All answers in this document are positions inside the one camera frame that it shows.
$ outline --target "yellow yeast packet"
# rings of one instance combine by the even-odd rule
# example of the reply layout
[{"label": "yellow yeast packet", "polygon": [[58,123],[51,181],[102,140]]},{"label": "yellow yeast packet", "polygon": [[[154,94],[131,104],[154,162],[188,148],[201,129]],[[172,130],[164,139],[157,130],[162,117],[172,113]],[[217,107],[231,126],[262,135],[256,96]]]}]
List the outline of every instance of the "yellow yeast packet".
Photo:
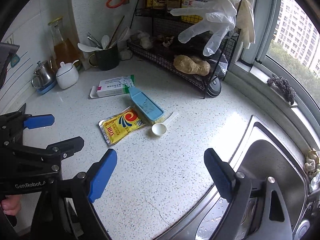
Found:
[{"label": "yellow yeast packet", "polygon": [[145,126],[133,107],[128,107],[120,114],[101,120],[99,127],[109,146],[115,145],[128,133]]}]

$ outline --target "window sill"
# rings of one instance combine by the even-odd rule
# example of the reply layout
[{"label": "window sill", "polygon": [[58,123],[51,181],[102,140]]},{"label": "window sill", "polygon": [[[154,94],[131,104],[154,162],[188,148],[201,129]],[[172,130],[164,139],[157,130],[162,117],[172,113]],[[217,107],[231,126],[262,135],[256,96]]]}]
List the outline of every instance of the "window sill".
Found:
[{"label": "window sill", "polygon": [[270,88],[267,80],[272,72],[248,67],[241,62],[232,64],[225,81],[263,109],[295,142],[301,152],[320,149],[320,139],[306,116],[299,109],[304,103],[297,96],[294,106],[289,107],[279,90]]}]

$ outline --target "blue coaster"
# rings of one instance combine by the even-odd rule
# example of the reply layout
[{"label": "blue coaster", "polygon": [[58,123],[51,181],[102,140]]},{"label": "blue coaster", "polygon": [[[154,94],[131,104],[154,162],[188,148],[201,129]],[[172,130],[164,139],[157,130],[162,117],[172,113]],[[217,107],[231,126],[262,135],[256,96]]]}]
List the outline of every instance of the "blue coaster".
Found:
[{"label": "blue coaster", "polygon": [[55,85],[57,84],[57,80],[55,79],[49,86],[47,86],[46,88],[39,88],[37,89],[37,92],[40,94],[45,94],[46,92],[48,92],[51,88],[53,88]]}]

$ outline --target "apartment building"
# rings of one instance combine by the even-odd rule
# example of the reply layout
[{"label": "apartment building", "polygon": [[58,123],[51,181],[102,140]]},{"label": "apartment building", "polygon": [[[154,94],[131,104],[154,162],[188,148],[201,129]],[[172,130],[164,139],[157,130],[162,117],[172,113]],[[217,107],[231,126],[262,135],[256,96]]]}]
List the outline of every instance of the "apartment building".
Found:
[{"label": "apartment building", "polygon": [[319,33],[295,0],[281,0],[273,40],[320,77]]}]

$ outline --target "scrub brush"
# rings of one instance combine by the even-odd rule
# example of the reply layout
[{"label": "scrub brush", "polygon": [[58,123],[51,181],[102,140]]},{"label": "scrub brush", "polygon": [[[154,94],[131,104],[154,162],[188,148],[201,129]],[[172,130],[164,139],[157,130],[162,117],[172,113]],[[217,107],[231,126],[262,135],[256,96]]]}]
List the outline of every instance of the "scrub brush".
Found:
[{"label": "scrub brush", "polygon": [[135,103],[138,113],[147,119],[150,124],[164,121],[164,110],[152,101],[145,93],[136,87],[129,88],[131,100]]}]

